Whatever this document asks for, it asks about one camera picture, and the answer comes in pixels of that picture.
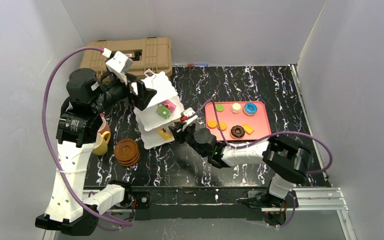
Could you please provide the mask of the yellow cake with cherry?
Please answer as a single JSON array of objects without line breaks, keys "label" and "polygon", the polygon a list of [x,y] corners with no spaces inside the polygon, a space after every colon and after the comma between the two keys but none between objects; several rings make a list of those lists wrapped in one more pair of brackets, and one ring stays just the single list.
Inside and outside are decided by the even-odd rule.
[{"label": "yellow cake with cherry", "polygon": [[171,131],[165,127],[158,128],[157,134],[165,140],[169,140],[172,137]]}]

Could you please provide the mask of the green roll cake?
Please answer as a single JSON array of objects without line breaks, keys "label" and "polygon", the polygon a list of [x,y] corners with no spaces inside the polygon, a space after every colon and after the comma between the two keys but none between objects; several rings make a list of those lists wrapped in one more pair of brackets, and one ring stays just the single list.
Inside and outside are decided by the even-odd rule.
[{"label": "green roll cake", "polygon": [[163,119],[168,119],[171,116],[171,111],[165,105],[162,104],[158,105],[156,113]]}]

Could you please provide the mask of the white three-tier cake stand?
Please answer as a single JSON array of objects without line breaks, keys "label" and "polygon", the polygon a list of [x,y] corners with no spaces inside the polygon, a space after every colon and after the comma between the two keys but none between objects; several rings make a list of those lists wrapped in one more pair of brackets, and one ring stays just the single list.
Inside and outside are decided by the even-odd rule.
[{"label": "white three-tier cake stand", "polygon": [[[143,141],[143,147],[146,150],[150,150],[175,140],[173,135],[169,140],[163,139],[158,135],[157,129],[166,128],[169,130],[169,126],[179,120],[181,113],[185,109],[180,101],[177,90],[163,71],[155,73],[148,69],[144,72],[144,75],[145,78],[142,81],[144,81],[145,86],[157,90],[157,94],[152,98],[145,110],[134,108],[133,112],[138,124],[141,140]],[[171,116],[168,119],[160,117],[156,112],[157,107],[166,100],[176,104],[176,109],[171,112]]]}]

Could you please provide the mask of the pink cake slice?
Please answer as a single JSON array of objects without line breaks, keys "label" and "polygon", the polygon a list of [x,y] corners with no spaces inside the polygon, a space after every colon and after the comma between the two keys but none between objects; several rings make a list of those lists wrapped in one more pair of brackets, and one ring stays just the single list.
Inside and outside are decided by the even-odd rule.
[{"label": "pink cake slice", "polygon": [[162,102],[162,105],[164,105],[170,112],[173,112],[176,109],[176,104],[174,104],[170,100],[165,100]]}]

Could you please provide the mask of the tan plastic tool case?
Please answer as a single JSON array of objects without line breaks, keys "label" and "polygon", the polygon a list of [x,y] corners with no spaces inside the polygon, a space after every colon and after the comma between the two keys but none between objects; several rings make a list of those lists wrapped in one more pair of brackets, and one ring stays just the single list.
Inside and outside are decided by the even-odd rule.
[{"label": "tan plastic tool case", "polygon": [[120,51],[133,60],[129,73],[144,78],[148,69],[154,73],[173,74],[172,41],[167,37],[149,37],[133,40],[99,40],[86,44],[87,47],[107,48]]}]

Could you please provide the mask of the pink serving tray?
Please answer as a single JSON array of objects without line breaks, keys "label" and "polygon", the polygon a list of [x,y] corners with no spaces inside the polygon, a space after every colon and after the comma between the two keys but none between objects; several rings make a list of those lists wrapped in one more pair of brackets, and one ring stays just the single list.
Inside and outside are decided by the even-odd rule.
[{"label": "pink serving tray", "polygon": [[[241,105],[242,110],[239,114],[234,114],[230,111],[230,107],[233,103],[239,103]],[[258,110],[255,115],[249,116],[244,113],[243,107],[246,103],[254,103],[257,106]],[[227,123],[227,129],[225,131],[221,131],[217,127],[213,129],[210,129],[207,127],[210,130],[210,132],[216,136],[216,139],[218,141],[222,141],[223,138],[225,138],[228,142],[254,141],[272,133],[266,108],[262,102],[260,101],[224,101],[224,102],[216,102],[215,105],[217,104],[224,105],[225,109],[223,112],[217,112],[216,108],[214,108],[213,104],[210,102],[205,106],[204,113],[205,113],[206,127],[207,127],[207,121],[211,119],[216,120],[217,124],[219,124],[219,122]],[[236,125],[242,126],[243,124],[250,125],[254,129],[254,132],[251,135],[248,135],[245,133],[242,139],[232,138],[230,134],[231,128]]]}]

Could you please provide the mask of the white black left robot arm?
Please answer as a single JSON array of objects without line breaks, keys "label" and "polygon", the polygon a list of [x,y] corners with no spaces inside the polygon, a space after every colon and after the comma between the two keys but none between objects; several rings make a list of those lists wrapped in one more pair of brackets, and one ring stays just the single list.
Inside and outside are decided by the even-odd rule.
[{"label": "white black left robot arm", "polygon": [[37,228],[69,236],[89,236],[99,220],[130,226],[125,220],[106,216],[113,206],[134,200],[129,183],[112,180],[102,190],[82,199],[84,182],[104,110],[124,99],[144,109],[157,90],[130,73],[125,80],[110,71],[106,75],[110,78],[108,85],[102,84],[90,68],[80,68],[69,75],[68,98],[57,125],[57,148],[50,150],[56,164],[53,191],[45,213],[35,220]]}]

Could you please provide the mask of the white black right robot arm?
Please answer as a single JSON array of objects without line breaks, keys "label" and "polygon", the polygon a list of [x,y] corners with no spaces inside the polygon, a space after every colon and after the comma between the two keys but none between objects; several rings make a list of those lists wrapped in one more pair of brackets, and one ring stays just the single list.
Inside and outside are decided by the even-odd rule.
[{"label": "white black right robot arm", "polygon": [[187,143],[210,165],[221,169],[242,164],[265,164],[275,172],[266,195],[284,199],[297,185],[305,183],[312,159],[311,152],[293,139],[282,135],[270,135],[268,139],[241,144],[218,141],[207,128],[177,122],[169,126],[174,139]]}]

